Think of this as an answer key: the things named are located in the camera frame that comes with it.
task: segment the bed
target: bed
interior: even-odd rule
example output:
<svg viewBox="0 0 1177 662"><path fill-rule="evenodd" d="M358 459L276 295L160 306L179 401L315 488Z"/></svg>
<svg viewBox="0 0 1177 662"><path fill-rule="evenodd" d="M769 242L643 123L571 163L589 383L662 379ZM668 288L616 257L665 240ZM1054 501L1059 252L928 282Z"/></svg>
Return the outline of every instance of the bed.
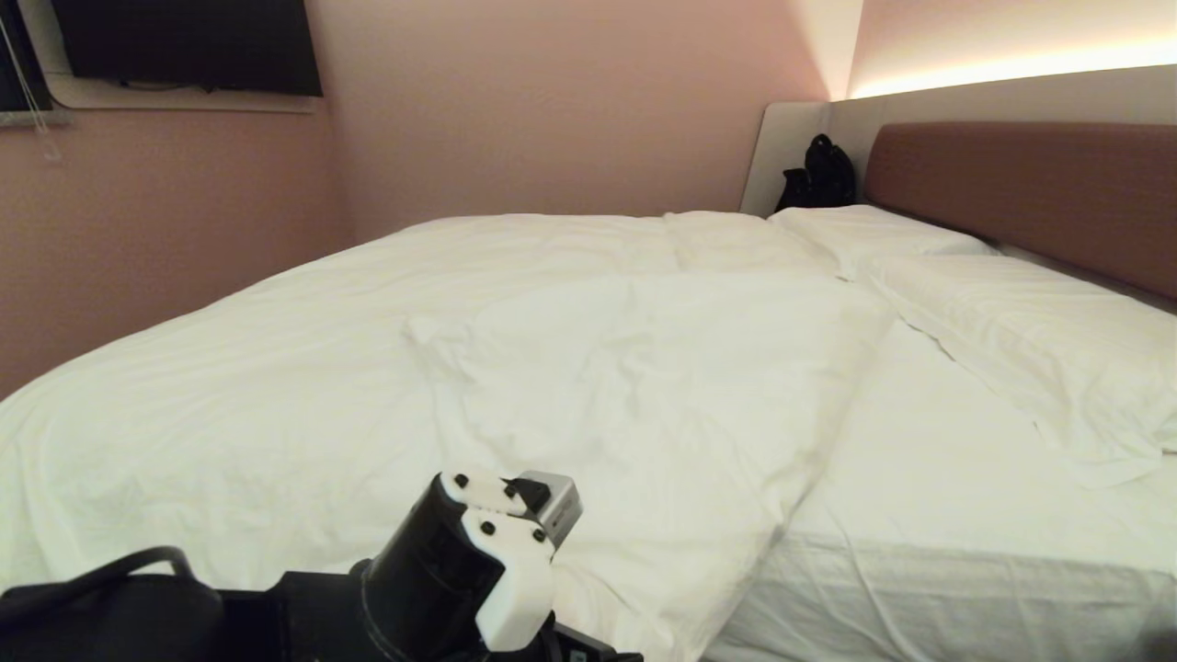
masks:
<svg viewBox="0 0 1177 662"><path fill-rule="evenodd" d="M161 542L226 588L343 570L466 461L583 481L558 610L651 660L1145 655L1177 458L1071 463L886 287L1009 266L978 236L1177 298L1172 181L1175 127L897 125L845 253L812 218L508 216L305 265L0 404L0 585Z"/></svg>

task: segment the bag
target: bag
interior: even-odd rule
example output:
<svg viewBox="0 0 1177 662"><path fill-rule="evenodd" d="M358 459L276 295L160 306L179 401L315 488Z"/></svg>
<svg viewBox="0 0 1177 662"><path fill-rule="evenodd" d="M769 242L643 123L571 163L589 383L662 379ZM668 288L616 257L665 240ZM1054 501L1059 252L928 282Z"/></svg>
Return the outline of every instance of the bag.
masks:
<svg viewBox="0 0 1177 662"><path fill-rule="evenodd" d="M805 167L785 171L785 192L777 211L787 207L844 207L858 196L855 164L822 133L805 151Z"/></svg>

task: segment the pink wall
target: pink wall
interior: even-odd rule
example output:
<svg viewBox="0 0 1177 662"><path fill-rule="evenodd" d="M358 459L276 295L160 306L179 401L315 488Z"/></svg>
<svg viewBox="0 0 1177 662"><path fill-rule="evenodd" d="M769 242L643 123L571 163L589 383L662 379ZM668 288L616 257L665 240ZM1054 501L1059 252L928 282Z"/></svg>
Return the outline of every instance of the pink wall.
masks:
<svg viewBox="0 0 1177 662"><path fill-rule="evenodd" d="M850 93L1172 62L1175 0L865 0Z"/></svg>
<svg viewBox="0 0 1177 662"><path fill-rule="evenodd" d="M352 240L325 112L75 120L58 165L0 131L0 398Z"/></svg>
<svg viewBox="0 0 1177 662"><path fill-rule="evenodd" d="M737 208L765 106L829 97L794 4L320 4L359 237L453 214Z"/></svg>

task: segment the window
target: window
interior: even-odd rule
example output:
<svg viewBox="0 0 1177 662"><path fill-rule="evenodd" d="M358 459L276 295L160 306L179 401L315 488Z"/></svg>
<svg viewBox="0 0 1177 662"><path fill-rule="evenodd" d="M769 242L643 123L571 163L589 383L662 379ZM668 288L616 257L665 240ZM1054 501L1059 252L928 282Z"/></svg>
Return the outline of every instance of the window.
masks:
<svg viewBox="0 0 1177 662"><path fill-rule="evenodd" d="M0 124L6 113L51 111L53 100L16 0L0 0Z"/></svg>

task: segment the window blind cord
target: window blind cord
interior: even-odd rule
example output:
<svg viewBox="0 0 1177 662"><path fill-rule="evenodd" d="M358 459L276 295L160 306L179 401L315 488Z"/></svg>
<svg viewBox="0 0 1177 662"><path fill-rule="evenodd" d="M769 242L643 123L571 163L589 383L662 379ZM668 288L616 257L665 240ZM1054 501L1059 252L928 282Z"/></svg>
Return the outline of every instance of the window blind cord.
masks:
<svg viewBox="0 0 1177 662"><path fill-rule="evenodd" d="M8 34L8 27L4 25L4 21L0 21L0 34L4 35L5 46L8 48L8 57L12 59L13 68L16 69L16 80L20 82L20 91L28 104L29 113L33 115L33 126L41 143L41 154L45 157L45 160L58 163L61 160L61 150L58 148L56 141L49 134L49 125L45 121L45 113L36 105L33 90L28 86L28 79L25 78L25 69L20 66L20 60L16 59L16 48L12 45L12 37Z"/></svg>

